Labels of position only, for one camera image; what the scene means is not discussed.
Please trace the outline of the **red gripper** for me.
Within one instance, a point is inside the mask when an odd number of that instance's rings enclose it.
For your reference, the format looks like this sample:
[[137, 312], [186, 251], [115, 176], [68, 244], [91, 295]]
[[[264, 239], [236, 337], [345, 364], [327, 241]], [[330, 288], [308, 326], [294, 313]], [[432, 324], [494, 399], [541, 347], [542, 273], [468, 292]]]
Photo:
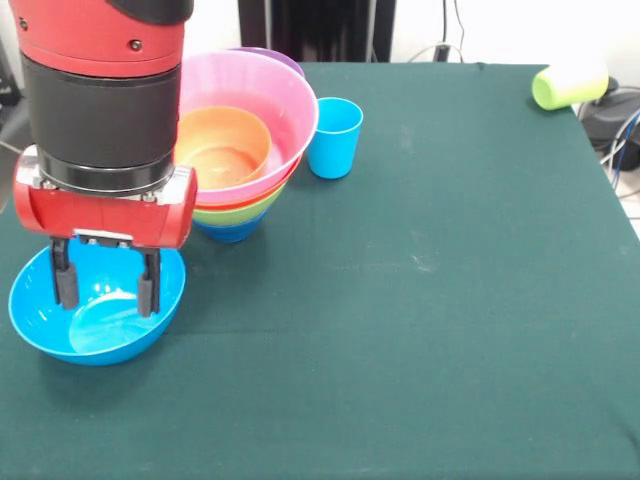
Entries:
[[73, 236], [106, 238], [138, 247], [144, 271], [138, 279], [138, 312], [149, 317], [160, 310], [160, 250], [182, 247], [191, 230], [197, 194], [193, 169], [178, 166], [157, 190], [130, 197], [100, 197], [45, 188], [37, 148], [31, 145], [14, 170], [13, 196], [22, 225], [50, 238], [54, 296], [72, 310], [79, 302], [77, 272], [69, 258]]

